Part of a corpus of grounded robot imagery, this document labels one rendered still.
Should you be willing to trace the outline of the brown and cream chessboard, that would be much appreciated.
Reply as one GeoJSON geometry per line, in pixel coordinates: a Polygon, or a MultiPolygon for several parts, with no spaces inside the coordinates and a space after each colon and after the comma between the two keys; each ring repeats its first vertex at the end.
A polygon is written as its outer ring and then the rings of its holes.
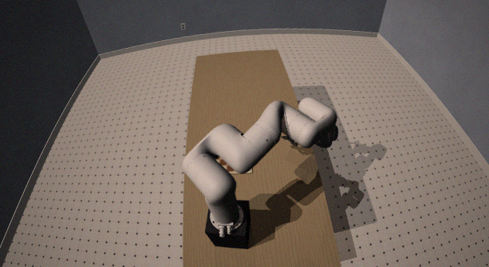
{"type": "Polygon", "coordinates": [[[235,170],[233,170],[228,164],[226,164],[225,161],[223,161],[222,158],[218,156],[217,161],[230,173],[230,174],[247,174],[247,173],[252,173],[252,169],[249,170],[246,173],[238,173],[235,170]]]}

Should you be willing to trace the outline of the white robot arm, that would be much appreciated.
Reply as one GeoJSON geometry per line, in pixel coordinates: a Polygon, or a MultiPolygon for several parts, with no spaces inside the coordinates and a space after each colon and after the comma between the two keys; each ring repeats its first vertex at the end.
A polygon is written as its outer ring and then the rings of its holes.
{"type": "Polygon", "coordinates": [[[210,131],[186,155],[182,167],[206,197],[212,211],[211,223],[216,229],[220,227],[220,237],[224,237],[224,230],[231,234],[241,226],[244,212],[234,197],[237,186],[234,177],[215,156],[220,156],[236,172],[246,173],[279,142],[282,133],[303,148],[314,144],[331,147],[338,136],[336,122],[337,114],[332,108],[315,98],[304,98],[298,111],[283,101],[273,101],[244,134],[230,124],[218,125],[210,131]]]}

